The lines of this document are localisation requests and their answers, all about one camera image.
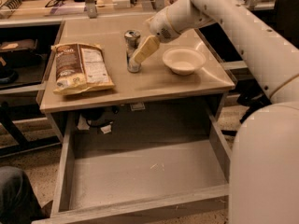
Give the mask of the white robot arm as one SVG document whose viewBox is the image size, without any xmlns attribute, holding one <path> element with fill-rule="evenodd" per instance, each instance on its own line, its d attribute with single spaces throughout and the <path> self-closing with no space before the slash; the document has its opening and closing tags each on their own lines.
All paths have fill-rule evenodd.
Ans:
<svg viewBox="0 0 299 224">
<path fill-rule="evenodd" d="M 152 37 L 131 63 L 161 43 L 215 21 L 270 105 L 239 128 L 230 162 L 229 224 L 299 224 L 299 50 L 239 0 L 178 0 L 149 21 Z"/>
</svg>

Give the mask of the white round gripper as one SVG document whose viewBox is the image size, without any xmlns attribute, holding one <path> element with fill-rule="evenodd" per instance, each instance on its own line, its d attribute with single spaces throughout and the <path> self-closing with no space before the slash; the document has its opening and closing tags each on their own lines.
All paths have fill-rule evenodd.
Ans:
<svg viewBox="0 0 299 224">
<path fill-rule="evenodd" d="M 160 42 L 169 43 L 180 37 L 180 33 L 173 28 L 167 11 L 165 8 L 146 20 L 152 35 L 145 38 L 133 53 L 132 60 L 135 63 L 143 63 L 148 59 L 160 47 Z"/>
</svg>

